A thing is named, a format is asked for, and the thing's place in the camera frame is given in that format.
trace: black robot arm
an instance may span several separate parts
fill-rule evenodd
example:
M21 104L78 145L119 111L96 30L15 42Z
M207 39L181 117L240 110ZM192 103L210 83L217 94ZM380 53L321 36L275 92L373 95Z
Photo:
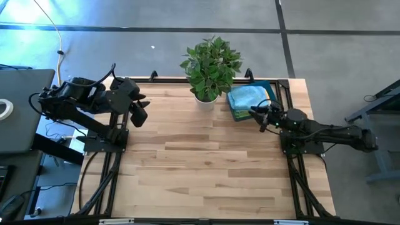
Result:
M283 143L290 144L292 148L302 148L306 143L314 141L346 144L366 153L378 149L376 137L368 129L362 129L355 125L320 124L308 119L307 115L299 109L283 111L276 102L265 107L252 107L249 113L261 126L261 132L268 130L267 125L269 124L281 128L280 136Z
M106 76L114 74L114 67L115 64ZM42 107L41 114L48 119L53 121L72 120L95 132L103 141L119 145L124 142L124 131L116 126L104 125L81 111L91 114L113 113L115 115L130 112L132 113L132 123L136 127L141 127L148 116L144 107L149 102L141 102L140 100L146 96L139 92L138 85L128 77L115 77L110 90L106 90L106 87L99 81L74 77L70 81L64 81L60 87L45 88L44 92L39 95L38 101Z

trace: folded towel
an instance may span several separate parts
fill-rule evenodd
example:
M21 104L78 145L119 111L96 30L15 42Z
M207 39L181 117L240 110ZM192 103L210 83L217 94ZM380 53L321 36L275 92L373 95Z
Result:
M261 86L233 87L227 96L234 110L249 110L251 106L257 106L261 101L269 99L267 91ZM265 101L260 106L268 104L269 101Z

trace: white pot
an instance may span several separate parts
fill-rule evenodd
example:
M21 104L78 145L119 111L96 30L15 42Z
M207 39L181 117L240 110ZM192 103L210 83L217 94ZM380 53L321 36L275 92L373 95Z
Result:
M213 100L212 102L202 102L202 101L198 100L196 96L194 96L194 98L196 99L196 102L197 102L197 108L200 111L211 111L214 109L214 105L217 102L217 99L219 98L219 96L217 96L217 98L215 100Z

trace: wooden table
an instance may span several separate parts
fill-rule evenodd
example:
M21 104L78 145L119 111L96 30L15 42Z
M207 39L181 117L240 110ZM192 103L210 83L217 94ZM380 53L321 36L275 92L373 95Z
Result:
M294 107L313 118L305 80L289 79L289 84ZM200 112L189 84L138 85L151 101L149 117L140 128L128 121L113 217L295 218L288 165L277 135L259 132L252 119L234 122L225 95L213 111ZM108 123L109 115L95 119ZM89 165L80 187L83 203L99 185L103 160L99 153ZM304 155L304 163L311 190L334 214L323 162ZM305 212L301 191L300 196ZM76 211L78 201L71 212Z

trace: concrete floor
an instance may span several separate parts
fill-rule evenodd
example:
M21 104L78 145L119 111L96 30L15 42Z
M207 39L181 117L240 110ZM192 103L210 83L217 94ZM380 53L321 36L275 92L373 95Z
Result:
M279 28L273 0L118 0L39 1L56 24L77 26L159 28ZM400 30L400 2L393 0L281 0L288 29ZM49 24L28 0L9 0L0 14L2 23ZM61 32L66 57L63 79L82 76L98 79L117 63L122 76L183 76L181 54L211 33L183 32ZM280 34L215 34L241 51L243 68L254 75L287 78ZM366 105L363 96L374 94L399 79L400 36L288 35L297 78L305 78L314 117L320 123L344 124L343 118ZM58 37L52 31L0 30L0 62L34 68L56 68ZM400 125L374 118L382 148L398 146ZM373 154L336 146L326 156L329 182L338 216L346 219L400 223L399 181L366 184L377 172ZM63 167L60 173L79 168ZM50 183L54 176L41 177ZM65 215L72 201L70 187L43 192L48 203L43 216Z

